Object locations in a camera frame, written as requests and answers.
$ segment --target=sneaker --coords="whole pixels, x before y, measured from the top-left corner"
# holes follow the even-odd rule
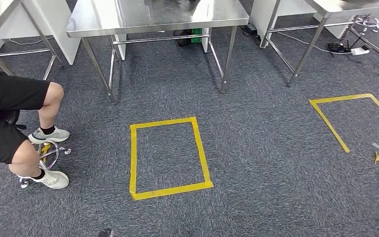
[[[28,136],[28,139],[34,144],[41,144],[45,141],[63,142],[69,137],[70,133],[68,131],[58,129],[57,127],[54,128],[54,132],[49,135],[45,135],[41,128],[39,128],[30,134]]]
[[[37,183],[43,183],[51,189],[62,189],[69,184],[69,178],[60,171],[44,170],[45,175],[41,179],[32,179]]]

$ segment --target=green object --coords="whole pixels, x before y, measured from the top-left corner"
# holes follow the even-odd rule
[[[201,28],[193,29],[192,34],[193,35],[200,35],[200,34],[202,34],[202,29]],[[191,43],[201,43],[201,38],[192,38]]]

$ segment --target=yellow tape square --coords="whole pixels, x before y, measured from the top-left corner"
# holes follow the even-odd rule
[[[197,184],[190,184],[184,186],[178,186],[168,189],[154,190],[144,193],[136,193],[136,180],[137,180],[137,129],[146,128],[146,127],[156,127],[163,125],[171,125],[177,123],[190,122],[192,124],[192,129],[194,132],[195,142],[197,144],[198,155],[200,157],[201,168],[203,171],[204,182]],[[197,119],[195,117],[191,118],[180,118],[173,120],[165,120],[158,122],[148,122],[140,124],[130,125],[131,131],[131,163],[130,163],[130,194],[134,200],[142,200],[148,198],[155,198],[160,196],[172,195],[185,193],[190,191],[196,191],[200,189],[207,189],[213,187],[213,182],[210,179],[210,172],[207,167],[207,160],[204,154],[204,148],[201,142],[200,132],[198,130]]]
[[[310,104],[313,106],[313,108],[317,111],[317,113],[322,117],[322,119],[325,121],[329,129],[333,132],[336,139],[341,144],[342,148],[345,150],[346,153],[349,152],[349,148],[346,146],[345,142],[343,142],[342,138],[339,136],[339,134],[335,131],[329,120],[326,118],[326,116],[323,114],[323,112],[320,110],[319,106],[317,104],[322,103],[329,103],[329,102],[335,102],[335,101],[343,101],[343,100],[353,100],[353,99],[362,99],[362,98],[371,98],[374,103],[379,106],[379,100],[375,98],[372,94],[358,94],[358,95],[347,95],[347,96],[340,96],[340,97],[332,97],[332,98],[324,98],[324,99],[317,99],[317,100],[309,100]]]

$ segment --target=knee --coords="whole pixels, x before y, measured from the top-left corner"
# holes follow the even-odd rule
[[[35,165],[39,162],[38,154],[29,140],[24,141],[12,158],[13,165]]]
[[[64,96],[63,87],[57,83],[51,82],[47,90],[45,104],[60,102],[62,101],[63,96]]]

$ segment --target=black shorts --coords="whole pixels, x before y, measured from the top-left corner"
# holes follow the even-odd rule
[[[0,72],[0,112],[39,110],[50,82],[8,76]],[[0,162],[11,164],[19,146],[28,138],[15,126],[0,120]]]

